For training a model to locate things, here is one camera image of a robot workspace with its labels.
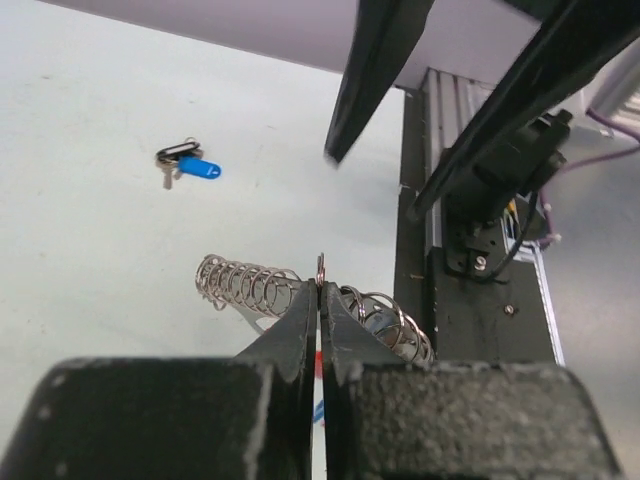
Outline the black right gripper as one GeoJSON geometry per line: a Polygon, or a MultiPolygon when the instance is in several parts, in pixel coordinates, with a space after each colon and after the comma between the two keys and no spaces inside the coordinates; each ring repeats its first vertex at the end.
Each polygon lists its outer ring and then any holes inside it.
{"type": "Polygon", "coordinates": [[[422,220],[454,185],[444,197],[442,233],[460,227],[470,235],[499,219],[514,197],[540,191],[566,164],[560,147],[573,120],[564,109],[543,113],[586,86],[638,37],[635,0],[559,1],[430,175],[407,217],[422,220]]]}

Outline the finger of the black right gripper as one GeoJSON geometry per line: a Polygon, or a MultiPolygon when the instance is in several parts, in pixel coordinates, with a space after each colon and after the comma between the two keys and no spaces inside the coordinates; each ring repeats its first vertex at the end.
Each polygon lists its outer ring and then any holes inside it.
{"type": "Polygon", "coordinates": [[[347,156],[422,36],[431,1],[358,3],[354,33],[327,132],[324,153],[347,156]]]}

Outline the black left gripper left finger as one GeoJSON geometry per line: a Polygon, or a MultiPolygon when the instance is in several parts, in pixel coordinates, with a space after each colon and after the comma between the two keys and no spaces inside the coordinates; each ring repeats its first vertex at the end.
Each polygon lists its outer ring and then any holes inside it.
{"type": "Polygon", "coordinates": [[[73,358],[34,390],[5,479],[308,479],[316,335],[282,318],[231,358],[73,358]]]}

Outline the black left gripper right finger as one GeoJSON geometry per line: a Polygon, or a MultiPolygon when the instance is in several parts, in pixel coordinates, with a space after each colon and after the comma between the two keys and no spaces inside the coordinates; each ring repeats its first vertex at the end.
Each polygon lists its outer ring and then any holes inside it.
{"type": "Polygon", "coordinates": [[[591,397],[549,363],[437,362],[395,355],[322,289],[331,479],[619,479],[591,397]]]}

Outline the red handled key organizer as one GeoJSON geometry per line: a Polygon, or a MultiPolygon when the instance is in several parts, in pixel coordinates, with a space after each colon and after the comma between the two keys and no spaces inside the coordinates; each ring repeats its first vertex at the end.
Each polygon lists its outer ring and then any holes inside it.
{"type": "MultiPolygon", "coordinates": [[[[202,298],[216,310],[230,307],[240,312],[260,335],[267,332],[258,321],[267,317],[299,317],[309,341],[320,328],[318,291],[324,278],[324,257],[318,257],[314,280],[305,281],[295,271],[254,263],[227,260],[216,254],[204,257],[195,274],[202,298]]],[[[362,292],[343,285],[338,293],[348,315],[386,348],[404,361],[423,368],[433,362],[434,351],[427,335],[391,297],[380,292],[362,292]]]]}

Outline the blue tagged key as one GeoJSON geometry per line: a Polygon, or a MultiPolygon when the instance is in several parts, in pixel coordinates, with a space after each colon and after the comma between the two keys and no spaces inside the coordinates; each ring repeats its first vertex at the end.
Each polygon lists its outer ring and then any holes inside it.
{"type": "Polygon", "coordinates": [[[163,172],[163,187],[166,190],[170,190],[173,182],[183,175],[215,180],[222,174],[222,169],[219,165],[194,156],[159,158],[156,160],[156,164],[163,172]]]}

